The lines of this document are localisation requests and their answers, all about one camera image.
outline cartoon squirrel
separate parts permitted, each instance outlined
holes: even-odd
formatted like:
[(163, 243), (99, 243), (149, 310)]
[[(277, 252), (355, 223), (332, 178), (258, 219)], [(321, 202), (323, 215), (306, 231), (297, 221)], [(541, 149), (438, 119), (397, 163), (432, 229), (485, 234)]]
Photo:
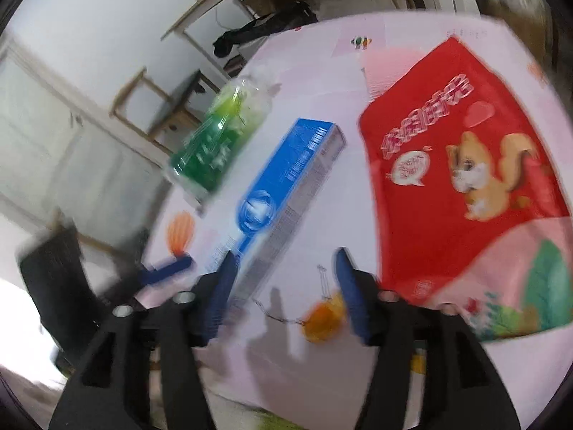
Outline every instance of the cartoon squirrel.
[(509, 193), (521, 184), (524, 155), (537, 158), (534, 142), (520, 132), (504, 136), (500, 149), (501, 180), (494, 176), (495, 166), (488, 148), (473, 132), (464, 132), (459, 145), (446, 146), (452, 185), (466, 194), (467, 219), (488, 221), (505, 212)]

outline screw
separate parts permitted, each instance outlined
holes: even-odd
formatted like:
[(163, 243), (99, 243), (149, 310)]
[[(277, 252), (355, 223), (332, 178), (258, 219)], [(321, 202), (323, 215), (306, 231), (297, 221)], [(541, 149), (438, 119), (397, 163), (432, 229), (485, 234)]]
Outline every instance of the screw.
[(439, 309), (444, 315), (458, 315), (458, 308), (455, 304), (441, 304)]
[(114, 315), (116, 317), (127, 317), (130, 316), (133, 311), (130, 306), (117, 306), (114, 309)]
[(382, 302), (398, 302), (400, 296), (398, 296), (394, 291), (380, 291), (378, 293), (378, 298)]
[(195, 300), (195, 295), (191, 291), (178, 292), (173, 296), (173, 302), (175, 304), (187, 304)]

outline toothpaste box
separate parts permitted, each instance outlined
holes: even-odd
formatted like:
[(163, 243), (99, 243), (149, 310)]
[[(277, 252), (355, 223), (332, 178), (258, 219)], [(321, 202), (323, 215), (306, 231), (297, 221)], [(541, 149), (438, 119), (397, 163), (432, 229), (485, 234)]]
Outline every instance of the toothpaste box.
[(208, 267), (215, 270), (228, 250), (239, 258), (234, 308), (242, 307), (271, 274), (345, 145), (336, 124), (298, 119), (238, 202), (228, 238)]

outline white table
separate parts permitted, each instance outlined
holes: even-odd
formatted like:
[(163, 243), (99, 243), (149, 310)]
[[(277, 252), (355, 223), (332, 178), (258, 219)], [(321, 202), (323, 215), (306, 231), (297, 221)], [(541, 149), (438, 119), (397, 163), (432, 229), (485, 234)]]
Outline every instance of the white table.
[[(450, 34), (493, 67), (523, 105), (551, 152), (568, 196), (573, 195), (573, 136), (568, 118), (550, 86), (541, 87), (527, 70), (533, 58), (505, 25), (468, 16), (393, 12), (352, 16), (278, 34), (261, 48), (246, 71), (276, 73), (281, 90), (273, 109), (251, 139), (199, 222), (190, 247), (198, 268), (142, 300), (159, 303), (204, 272), (209, 250), (234, 218), (236, 202), (248, 189), (280, 139), (298, 117), (337, 123), (348, 141), (317, 194), (299, 231), (258, 299), (275, 315), (303, 316), (320, 299), (316, 265), (331, 267), (346, 246), (361, 270), (377, 272), (374, 211), (365, 149), (357, 119), (368, 104), (356, 36), (372, 38), (370, 49), (409, 47), (428, 53)], [(165, 201), (146, 261), (167, 254), (165, 227), (190, 210), (181, 190)], [(330, 284), (336, 286), (332, 270)], [(375, 351), (360, 345), (350, 328), (336, 339), (310, 344), (296, 325), (265, 317), (250, 304), (246, 321), (220, 337), (199, 358), (209, 364), (215, 391), (269, 409), (309, 430), (353, 428), (372, 371)], [(573, 362), (573, 326), (485, 345), (526, 428), (549, 402)]]

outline green leaf illustration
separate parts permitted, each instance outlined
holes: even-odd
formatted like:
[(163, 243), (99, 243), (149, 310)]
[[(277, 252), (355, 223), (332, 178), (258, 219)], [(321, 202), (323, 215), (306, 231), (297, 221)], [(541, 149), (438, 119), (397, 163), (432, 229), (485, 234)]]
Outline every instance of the green leaf illustration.
[(281, 419), (270, 412), (260, 412), (259, 416), (261, 419), (259, 430), (304, 430), (302, 427)]
[(495, 336), (515, 336), (519, 333), (520, 320), (521, 314), (517, 310), (500, 306), (492, 323), (492, 332)]
[(571, 321), (571, 273), (559, 248), (548, 239), (541, 242), (529, 270), (522, 306), (524, 309), (535, 307), (540, 330), (562, 326)]

